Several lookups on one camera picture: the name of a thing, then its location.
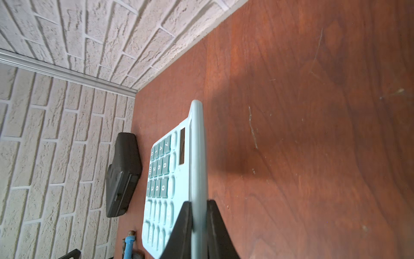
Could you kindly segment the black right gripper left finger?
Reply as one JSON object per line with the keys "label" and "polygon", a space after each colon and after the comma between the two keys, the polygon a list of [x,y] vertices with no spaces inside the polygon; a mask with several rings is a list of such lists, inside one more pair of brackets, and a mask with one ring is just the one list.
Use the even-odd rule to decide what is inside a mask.
{"label": "black right gripper left finger", "polygon": [[190,259],[193,212],[191,202],[183,203],[170,239],[160,259]]}

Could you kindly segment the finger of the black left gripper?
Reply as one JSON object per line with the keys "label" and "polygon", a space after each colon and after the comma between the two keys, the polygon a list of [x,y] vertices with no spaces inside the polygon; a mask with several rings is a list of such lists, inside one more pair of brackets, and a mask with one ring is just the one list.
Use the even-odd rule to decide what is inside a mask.
{"label": "finger of the black left gripper", "polygon": [[81,251],[79,249],[73,249],[66,255],[60,257],[59,259],[80,259]]}

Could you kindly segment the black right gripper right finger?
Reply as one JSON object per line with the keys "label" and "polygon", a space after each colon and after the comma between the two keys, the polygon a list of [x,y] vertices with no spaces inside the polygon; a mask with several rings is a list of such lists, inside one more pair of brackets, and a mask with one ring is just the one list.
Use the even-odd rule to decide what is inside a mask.
{"label": "black right gripper right finger", "polygon": [[207,201],[209,259],[240,259],[215,200]]}

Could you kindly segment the teal calculator keys up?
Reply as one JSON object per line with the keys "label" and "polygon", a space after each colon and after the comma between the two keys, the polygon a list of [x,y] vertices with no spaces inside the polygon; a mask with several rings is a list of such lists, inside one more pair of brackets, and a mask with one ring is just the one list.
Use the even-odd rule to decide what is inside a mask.
{"label": "teal calculator keys up", "polygon": [[203,105],[193,100],[188,117],[151,149],[141,240],[160,259],[184,202],[192,205],[191,259],[206,259],[208,177]]}

